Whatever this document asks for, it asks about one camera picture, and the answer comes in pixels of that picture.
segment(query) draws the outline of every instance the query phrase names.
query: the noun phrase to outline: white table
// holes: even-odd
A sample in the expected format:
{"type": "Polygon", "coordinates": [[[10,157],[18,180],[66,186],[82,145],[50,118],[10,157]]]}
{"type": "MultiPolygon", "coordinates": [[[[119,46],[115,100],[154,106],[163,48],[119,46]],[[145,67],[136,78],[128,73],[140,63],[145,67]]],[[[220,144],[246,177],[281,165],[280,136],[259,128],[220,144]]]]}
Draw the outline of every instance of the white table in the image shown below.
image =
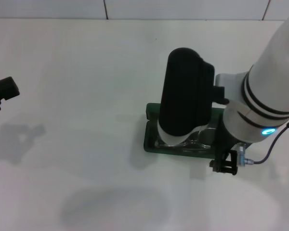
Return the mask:
{"type": "Polygon", "coordinates": [[[289,231],[289,130],[236,176],[143,150],[172,50],[244,72],[280,25],[0,19],[0,231],[289,231]]]}

